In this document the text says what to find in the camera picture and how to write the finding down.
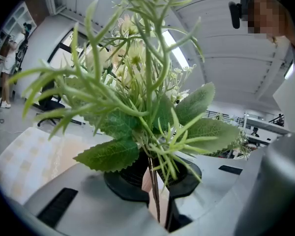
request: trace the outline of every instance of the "sneaker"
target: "sneaker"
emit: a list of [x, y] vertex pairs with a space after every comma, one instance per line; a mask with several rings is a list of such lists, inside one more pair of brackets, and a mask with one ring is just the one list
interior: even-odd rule
[[7, 102], [4, 101], [4, 102], [2, 102], [1, 107], [2, 108], [10, 108], [11, 107], [11, 104], [7, 104]]

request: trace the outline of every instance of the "fluorescent light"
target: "fluorescent light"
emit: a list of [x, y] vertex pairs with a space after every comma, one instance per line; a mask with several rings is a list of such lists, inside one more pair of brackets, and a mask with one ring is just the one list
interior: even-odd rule
[[[171, 36], [171, 34], [167, 31], [163, 32], [163, 37], [165, 38], [165, 42], [168, 46], [174, 45], [176, 44], [175, 40], [173, 39], [173, 37]], [[186, 66], [189, 67], [189, 64], [186, 60], [186, 58], [184, 57], [184, 55], [181, 52], [181, 49], [179, 47], [173, 49], [173, 54], [175, 55], [178, 63], [180, 64], [181, 68], [185, 68]]]
[[287, 70], [287, 73], [284, 76], [284, 79], [288, 79], [294, 72], [294, 64], [292, 63], [290, 68]]

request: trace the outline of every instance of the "checkered fabric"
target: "checkered fabric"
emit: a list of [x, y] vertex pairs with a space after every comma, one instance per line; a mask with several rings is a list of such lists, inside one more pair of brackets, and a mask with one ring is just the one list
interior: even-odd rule
[[35, 127], [25, 130], [0, 155], [0, 188], [24, 204], [41, 186], [73, 166], [72, 158], [89, 148], [81, 137], [54, 136]]

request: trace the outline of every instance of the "chair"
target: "chair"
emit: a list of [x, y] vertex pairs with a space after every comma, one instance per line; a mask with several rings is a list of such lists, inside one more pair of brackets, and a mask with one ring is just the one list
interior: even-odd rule
[[[48, 89], [53, 89], [55, 87], [55, 82], [54, 81], [50, 81], [46, 86], [43, 87], [42, 92], [48, 90]], [[60, 102], [61, 97], [59, 96], [58, 101], [53, 101], [52, 100], [53, 96], [48, 96], [45, 99], [42, 99], [39, 102], [39, 106], [40, 109], [42, 111], [51, 111], [54, 109], [58, 109], [58, 108], [64, 108], [64, 105], [62, 105]], [[50, 120], [54, 125], [56, 125], [56, 122], [54, 121], [53, 118], [46, 118], [46, 119], [42, 119], [37, 126], [40, 127], [40, 124], [45, 121], [45, 120]]]

